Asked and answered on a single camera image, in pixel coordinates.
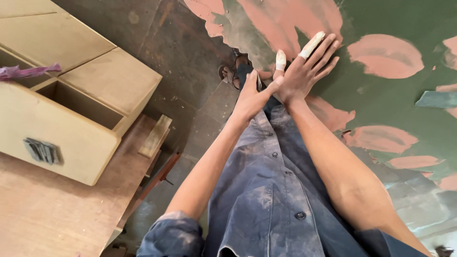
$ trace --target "concrete floor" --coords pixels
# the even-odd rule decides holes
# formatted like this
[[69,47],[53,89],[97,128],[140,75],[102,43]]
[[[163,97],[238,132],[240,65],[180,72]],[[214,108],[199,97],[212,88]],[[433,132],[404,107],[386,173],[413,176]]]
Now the concrete floor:
[[[156,169],[177,150],[183,155],[168,183],[152,189],[115,242],[136,247],[160,217],[179,185],[219,134],[239,91],[221,82],[220,64],[233,65],[231,48],[210,38],[204,21],[179,0],[53,0],[70,14],[163,75],[143,111],[173,119]],[[430,248],[457,242],[457,192],[443,191],[417,171],[374,164],[363,150],[351,148],[380,178],[406,225]],[[204,230],[207,217],[200,221]]]
[[[219,65],[234,65],[221,37],[210,38],[204,20],[178,0],[53,0],[83,23],[163,75],[143,113],[173,119],[157,171],[174,150],[183,155],[167,179],[152,189],[125,225],[124,242],[135,253],[179,185],[205,153],[232,112],[239,91],[221,82]],[[201,224],[206,231],[206,213]]]

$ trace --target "forearm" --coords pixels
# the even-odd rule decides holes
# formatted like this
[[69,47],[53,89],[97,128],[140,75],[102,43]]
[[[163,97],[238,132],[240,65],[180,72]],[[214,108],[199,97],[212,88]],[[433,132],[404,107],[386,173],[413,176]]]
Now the forearm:
[[222,169],[247,123],[231,117],[219,136],[179,187],[165,213],[182,211],[198,220],[206,208]]
[[346,209],[351,208],[347,203],[354,200],[376,205],[391,204],[376,175],[316,118],[304,100],[292,101],[287,109],[297,124],[333,205],[341,215],[347,215]]
[[306,102],[293,100],[286,107],[336,211],[356,230],[378,228],[429,255],[398,217],[376,175],[316,118]]

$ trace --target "finger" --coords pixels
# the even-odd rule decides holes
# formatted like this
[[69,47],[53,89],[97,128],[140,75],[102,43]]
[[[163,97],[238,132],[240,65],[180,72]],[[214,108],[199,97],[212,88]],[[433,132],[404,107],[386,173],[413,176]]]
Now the finger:
[[251,73],[246,75],[246,83],[244,84],[243,89],[244,88],[257,91],[257,70],[252,70]]
[[332,44],[335,38],[335,34],[330,34],[326,39],[322,41],[320,46],[316,49],[316,51],[309,57],[308,61],[306,62],[306,65],[309,68],[313,67],[317,63],[317,61],[319,61],[319,59],[322,58],[325,51],[327,50],[327,48],[329,48],[329,46]]
[[323,31],[318,32],[304,47],[303,50],[298,54],[298,56],[303,57],[303,59],[307,60],[317,45],[322,41],[324,38],[325,33]]
[[324,55],[322,58],[319,60],[319,62],[316,63],[316,65],[313,67],[311,72],[316,74],[322,67],[324,67],[327,62],[330,60],[330,57],[335,53],[335,51],[338,49],[340,46],[340,42],[338,40],[335,40],[333,44],[325,51]]
[[338,62],[340,58],[337,56],[337,57],[333,57],[333,59],[330,61],[329,64],[327,64],[327,66],[321,70],[320,72],[318,72],[316,74],[316,76],[314,76],[314,80],[315,81],[318,81],[320,79],[322,79],[323,77],[327,76],[332,70],[333,68],[335,67],[336,63]]
[[268,85],[268,87],[264,91],[260,92],[260,94],[263,97],[266,97],[267,99],[270,98],[270,96],[272,96],[276,91],[278,91],[279,87],[283,82],[283,76],[277,77],[272,83]]
[[295,65],[299,65],[300,67],[305,64],[306,59],[309,57],[309,55],[313,52],[313,50],[316,48],[316,46],[319,44],[319,42],[322,40],[322,38],[325,36],[325,33],[323,31],[318,32],[302,49],[302,51],[298,54],[298,56],[295,58],[295,60],[292,62],[290,65],[291,67],[294,67]]
[[286,54],[281,49],[276,54],[276,69],[284,71],[286,67]]

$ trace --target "teal paint patch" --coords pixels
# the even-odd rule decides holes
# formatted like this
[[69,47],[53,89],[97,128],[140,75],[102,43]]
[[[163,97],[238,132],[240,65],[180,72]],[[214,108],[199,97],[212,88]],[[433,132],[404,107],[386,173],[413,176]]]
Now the teal paint patch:
[[419,107],[455,108],[457,107],[457,92],[425,91],[419,101]]

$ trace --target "purple fabric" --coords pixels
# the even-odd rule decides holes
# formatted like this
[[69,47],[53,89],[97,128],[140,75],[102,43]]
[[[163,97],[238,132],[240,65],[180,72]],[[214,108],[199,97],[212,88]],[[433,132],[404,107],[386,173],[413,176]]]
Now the purple fabric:
[[31,78],[43,75],[48,71],[61,71],[60,65],[55,63],[49,67],[37,67],[26,70],[19,69],[19,65],[16,67],[3,67],[0,68],[0,81],[5,81],[14,78]]

